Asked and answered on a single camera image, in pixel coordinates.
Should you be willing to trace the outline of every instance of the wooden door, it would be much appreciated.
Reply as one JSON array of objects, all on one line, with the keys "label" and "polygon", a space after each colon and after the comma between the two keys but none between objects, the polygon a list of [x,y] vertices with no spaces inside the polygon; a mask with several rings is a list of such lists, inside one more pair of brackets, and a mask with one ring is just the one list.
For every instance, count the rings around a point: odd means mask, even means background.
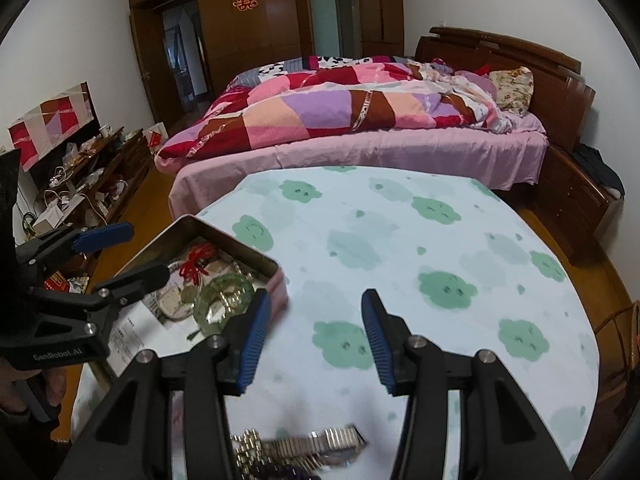
[{"label": "wooden door", "polygon": [[362,55],[404,56],[402,0],[358,0]]},{"label": "wooden door", "polygon": [[146,96],[157,122],[170,129],[184,115],[174,73],[164,51],[162,16],[131,9],[131,28]]},{"label": "wooden door", "polygon": [[241,10],[236,0],[198,0],[214,92],[240,72],[299,57],[296,0],[255,0]]}]

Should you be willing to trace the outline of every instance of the doorway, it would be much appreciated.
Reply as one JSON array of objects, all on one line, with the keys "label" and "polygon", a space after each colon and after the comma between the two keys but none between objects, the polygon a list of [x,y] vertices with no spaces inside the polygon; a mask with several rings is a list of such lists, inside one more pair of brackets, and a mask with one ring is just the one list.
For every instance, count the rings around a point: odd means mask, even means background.
[{"label": "doorway", "polygon": [[316,56],[359,58],[358,0],[309,0]]},{"label": "doorway", "polygon": [[204,113],[211,104],[198,2],[191,0],[162,12],[164,49],[185,114]]}]

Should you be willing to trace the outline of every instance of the human hand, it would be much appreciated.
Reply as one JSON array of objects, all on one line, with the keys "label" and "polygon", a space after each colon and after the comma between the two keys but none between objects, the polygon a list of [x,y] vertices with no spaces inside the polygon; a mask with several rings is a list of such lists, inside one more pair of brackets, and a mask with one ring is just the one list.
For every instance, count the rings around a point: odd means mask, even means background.
[{"label": "human hand", "polygon": [[39,373],[42,373],[47,383],[49,404],[59,405],[66,393],[66,368],[21,372],[12,367],[6,359],[0,358],[0,410],[7,413],[24,412],[27,405],[15,391],[13,382],[29,379]]}]

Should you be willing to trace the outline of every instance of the colorful blanket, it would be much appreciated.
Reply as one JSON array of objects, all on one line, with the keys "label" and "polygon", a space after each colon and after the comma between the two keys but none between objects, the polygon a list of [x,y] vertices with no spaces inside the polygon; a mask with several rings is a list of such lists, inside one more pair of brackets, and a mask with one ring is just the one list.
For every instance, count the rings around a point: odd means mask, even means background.
[{"label": "colorful blanket", "polygon": [[240,75],[202,120],[162,147],[156,166],[177,173],[196,160],[367,130],[510,131],[491,96],[467,78],[405,61],[340,60],[334,68],[297,72],[283,62],[249,86]]}]

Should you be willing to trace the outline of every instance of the floral pillow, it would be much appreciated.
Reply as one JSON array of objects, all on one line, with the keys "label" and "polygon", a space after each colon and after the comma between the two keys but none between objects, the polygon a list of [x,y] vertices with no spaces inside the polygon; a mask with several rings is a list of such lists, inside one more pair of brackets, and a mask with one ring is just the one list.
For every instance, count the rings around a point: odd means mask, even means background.
[{"label": "floral pillow", "polygon": [[529,110],[533,96],[533,72],[525,66],[515,70],[497,70],[489,74],[498,96],[495,100],[503,112],[511,112],[520,117]]}]

